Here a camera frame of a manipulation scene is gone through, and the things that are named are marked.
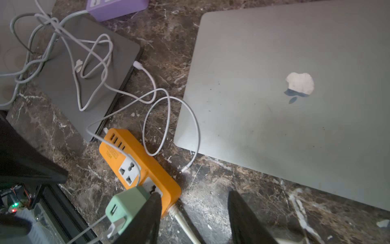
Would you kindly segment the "silver apple laptop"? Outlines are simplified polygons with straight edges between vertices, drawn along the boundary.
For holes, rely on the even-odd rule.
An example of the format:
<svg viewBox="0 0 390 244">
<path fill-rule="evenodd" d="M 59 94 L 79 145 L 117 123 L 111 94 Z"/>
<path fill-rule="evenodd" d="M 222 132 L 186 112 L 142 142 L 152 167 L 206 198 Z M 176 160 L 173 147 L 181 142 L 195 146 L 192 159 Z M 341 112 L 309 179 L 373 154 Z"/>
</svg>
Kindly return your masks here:
<svg viewBox="0 0 390 244">
<path fill-rule="evenodd" d="M 176 146 L 390 208 L 390 3 L 205 13 Z"/>
</svg>

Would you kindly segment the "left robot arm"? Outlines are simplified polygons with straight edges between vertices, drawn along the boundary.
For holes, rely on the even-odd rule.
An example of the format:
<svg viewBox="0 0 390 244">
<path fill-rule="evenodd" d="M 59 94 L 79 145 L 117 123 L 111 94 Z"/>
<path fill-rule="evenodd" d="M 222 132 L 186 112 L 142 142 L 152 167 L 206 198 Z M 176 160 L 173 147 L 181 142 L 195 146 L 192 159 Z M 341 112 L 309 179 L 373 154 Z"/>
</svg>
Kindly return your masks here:
<svg viewBox="0 0 390 244">
<path fill-rule="evenodd" d="M 68 176 L 26 142 L 1 111 L 1 183 L 63 184 Z"/>
</svg>

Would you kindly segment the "green charger adapter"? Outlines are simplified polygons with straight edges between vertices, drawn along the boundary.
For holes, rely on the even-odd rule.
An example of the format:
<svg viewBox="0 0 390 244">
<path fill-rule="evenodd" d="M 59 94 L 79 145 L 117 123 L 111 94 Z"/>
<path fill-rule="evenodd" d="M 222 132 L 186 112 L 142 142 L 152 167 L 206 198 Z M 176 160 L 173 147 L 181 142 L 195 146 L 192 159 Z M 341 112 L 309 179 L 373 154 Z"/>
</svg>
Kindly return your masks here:
<svg viewBox="0 0 390 244">
<path fill-rule="evenodd" d="M 105 214 L 111 222 L 107 237 L 121 235 L 150 196 L 151 194 L 141 186 L 114 195 L 105 209 Z"/>
</svg>

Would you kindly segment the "orange power strip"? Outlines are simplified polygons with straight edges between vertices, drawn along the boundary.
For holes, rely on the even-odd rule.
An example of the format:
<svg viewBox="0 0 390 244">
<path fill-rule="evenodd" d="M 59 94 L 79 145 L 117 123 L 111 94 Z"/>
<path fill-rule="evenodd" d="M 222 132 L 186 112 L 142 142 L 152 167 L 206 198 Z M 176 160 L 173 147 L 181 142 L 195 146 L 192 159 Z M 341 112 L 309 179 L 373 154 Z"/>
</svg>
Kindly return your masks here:
<svg viewBox="0 0 390 244">
<path fill-rule="evenodd" d="M 150 194 L 159 193 L 161 216 L 166 216 L 181 196 L 180 186 L 155 158 L 147 154 L 144 146 L 130 131 L 112 128 L 104 139 L 111 144 L 102 142 L 99 147 L 100 154 L 125 189 L 139 185 Z"/>
</svg>

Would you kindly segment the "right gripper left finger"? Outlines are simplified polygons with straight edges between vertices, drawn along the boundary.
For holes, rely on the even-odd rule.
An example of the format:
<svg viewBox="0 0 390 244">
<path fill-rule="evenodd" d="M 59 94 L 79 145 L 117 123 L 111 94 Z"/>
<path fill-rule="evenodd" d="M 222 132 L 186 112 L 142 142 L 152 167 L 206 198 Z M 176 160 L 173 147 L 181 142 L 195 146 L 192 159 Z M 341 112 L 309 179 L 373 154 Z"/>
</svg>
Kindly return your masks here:
<svg viewBox="0 0 390 244">
<path fill-rule="evenodd" d="M 156 244 L 161 220 L 161 197 L 151 194 L 114 244 Z"/>
</svg>

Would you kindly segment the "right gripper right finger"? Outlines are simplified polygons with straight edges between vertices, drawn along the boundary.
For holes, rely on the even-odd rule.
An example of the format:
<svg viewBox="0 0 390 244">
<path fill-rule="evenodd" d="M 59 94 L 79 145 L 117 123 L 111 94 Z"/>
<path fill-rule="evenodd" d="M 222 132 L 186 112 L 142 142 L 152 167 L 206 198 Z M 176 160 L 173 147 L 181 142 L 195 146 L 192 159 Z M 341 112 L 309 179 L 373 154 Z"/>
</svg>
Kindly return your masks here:
<svg viewBox="0 0 390 244">
<path fill-rule="evenodd" d="M 229 192 L 227 202 L 234 244 L 277 244 L 237 191 Z"/>
</svg>

